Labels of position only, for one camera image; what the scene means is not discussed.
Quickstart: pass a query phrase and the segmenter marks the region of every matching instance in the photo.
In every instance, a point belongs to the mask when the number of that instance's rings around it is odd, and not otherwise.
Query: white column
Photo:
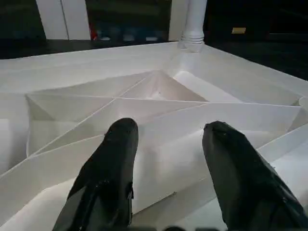
[[[203,23],[207,0],[189,0],[186,25],[179,48],[200,52],[204,42]]]

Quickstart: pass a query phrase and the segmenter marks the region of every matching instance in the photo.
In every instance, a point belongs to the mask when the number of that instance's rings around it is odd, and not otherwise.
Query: dark background
[[[46,40],[35,0],[1,0],[0,59],[168,41],[170,0],[86,4],[92,41]],[[204,31],[210,46],[308,80],[307,0],[208,0]],[[123,39],[127,33],[134,40]]]

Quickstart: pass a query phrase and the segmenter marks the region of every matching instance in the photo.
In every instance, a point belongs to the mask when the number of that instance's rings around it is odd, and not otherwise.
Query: dark floor
[[[139,43],[120,44],[106,41],[53,40],[4,41],[0,44],[0,59],[10,59],[40,54],[138,45]],[[209,42],[208,45],[308,80],[308,43]]]
[[[213,42],[209,45],[308,80],[308,43]]]

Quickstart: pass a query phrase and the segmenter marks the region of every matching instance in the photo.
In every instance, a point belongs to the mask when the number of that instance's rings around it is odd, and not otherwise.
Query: white panel
[[[183,108],[199,106],[202,102],[156,101],[116,99],[78,124],[74,129],[49,143],[41,152],[49,151],[69,143],[104,134],[113,122],[123,117],[133,118],[139,126],[165,113]]]
[[[188,0],[173,0],[171,6],[169,41],[179,41],[185,28]]]
[[[46,39],[68,39],[61,0],[36,0]]]
[[[61,0],[69,40],[90,40],[85,0]]]
[[[29,117],[24,95],[0,94],[0,175],[26,158]]]

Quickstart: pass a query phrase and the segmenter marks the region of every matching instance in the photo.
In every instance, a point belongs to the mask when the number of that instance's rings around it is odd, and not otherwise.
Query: white paper structure
[[[225,228],[201,143],[216,120],[243,132],[308,205],[308,111],[294,106],[305,104],[308,84],[210,47],[176,46],[0,63],[0,230],[51,230],[81,166],[122,117],[139,125],[136,225]],[[13,157],[23,161],[10,169]]]

